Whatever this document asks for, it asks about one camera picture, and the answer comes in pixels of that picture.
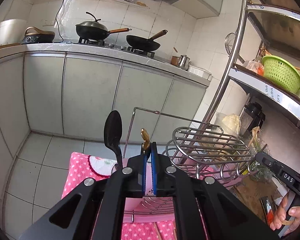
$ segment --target silver screw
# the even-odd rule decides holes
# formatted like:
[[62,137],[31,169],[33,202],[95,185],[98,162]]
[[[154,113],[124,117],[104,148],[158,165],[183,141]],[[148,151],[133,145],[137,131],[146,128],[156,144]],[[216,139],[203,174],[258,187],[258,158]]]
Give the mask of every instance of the silver screw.
[[132,169],[130,167],[125,167],[122,169],[123,174],[130,174],[132,172]]
[[204,181],[205,181],[205,183],[207,183],[207,184],[213,184],[216,180],[215,180],[213,177],[208,176],[208,177],[205,177],[205,178],[204,178]]
[[91,186],[94,183],[94,180],[92,178],[87,178],[84,180],[84,184],[86,186]]
[[177,169],[173,166],[169,166],[166,168],[167,173],[175,173]]

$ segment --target wire rack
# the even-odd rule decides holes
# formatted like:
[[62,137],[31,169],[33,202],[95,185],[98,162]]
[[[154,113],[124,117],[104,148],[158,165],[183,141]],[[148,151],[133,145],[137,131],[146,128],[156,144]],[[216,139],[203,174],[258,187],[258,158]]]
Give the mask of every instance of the wire rack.
[[[185,171],[189,176],[197,179],[202,179],[204,176],[214,176],[225,187],[231,187],[251,173],[250,164],[253,162],[254,157],[241,138],[225,134],[218,125],[140,107],[135,107],[133,110],[123,157],[125,156],[137,110],[189,122],[191,127],[175,128],[172,132],[172,139],[167,142],[165,150],[162,152],[170,158],[173,166]],[[194,123],[202,124],[202,129],[196,128],[193,125]],[[131,215],[132,222],[135,220],[135,216],[138,215],[173,213],[172,198],[156,197],[152,191],[149,191],[134,211],[125,211],[125,215]]]

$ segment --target human hand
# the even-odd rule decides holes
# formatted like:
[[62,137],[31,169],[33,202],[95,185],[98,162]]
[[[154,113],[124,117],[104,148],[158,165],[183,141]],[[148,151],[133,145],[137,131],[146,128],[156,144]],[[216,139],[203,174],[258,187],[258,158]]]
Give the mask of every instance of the human hand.
[[[282,199],[278,209],[274,213],[273,222],[270,224],[270,228],[272,230],[280,229],[282,226],[282,221],[286,219],[286,211],[284,208],[287,206],[288,203],[288,193]],[[298,207],[291,207],[289,209],[288,214],[291,217],[295,217],[295,220],[287,229],[287,231],[283,234],[284,236],[291,233],[292,231],[296,230],[296,228],[300,225],[300,206]]]

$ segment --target gas burner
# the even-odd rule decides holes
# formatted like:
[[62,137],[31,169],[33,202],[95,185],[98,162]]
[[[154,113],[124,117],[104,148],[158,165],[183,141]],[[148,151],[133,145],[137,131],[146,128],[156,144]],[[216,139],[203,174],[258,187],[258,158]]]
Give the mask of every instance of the gas burner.
[[128,47],[128,51],[139,54],[139,55],[154,57],[153,51],[143,51],[143,50],[139,50],[139,49],[134,49],[133,47]]
[[99,40],[99,41],[95,41],[95,40],[88,40],[88,39],[84,39],[84,38],[79,38],[79,42],[81,44],[90,44],[90,45],[97,45],[97,46],[104,46],[105,45],[105,41],[104,40]]

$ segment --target green colander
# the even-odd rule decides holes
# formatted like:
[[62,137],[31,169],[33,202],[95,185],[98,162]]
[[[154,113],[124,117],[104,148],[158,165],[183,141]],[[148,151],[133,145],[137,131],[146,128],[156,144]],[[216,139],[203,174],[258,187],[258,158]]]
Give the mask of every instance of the green colander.
[[263,76],[285,90],[296,94],[300,89],[300,74],[288,61],[283,58],[266,55],[262,58]]

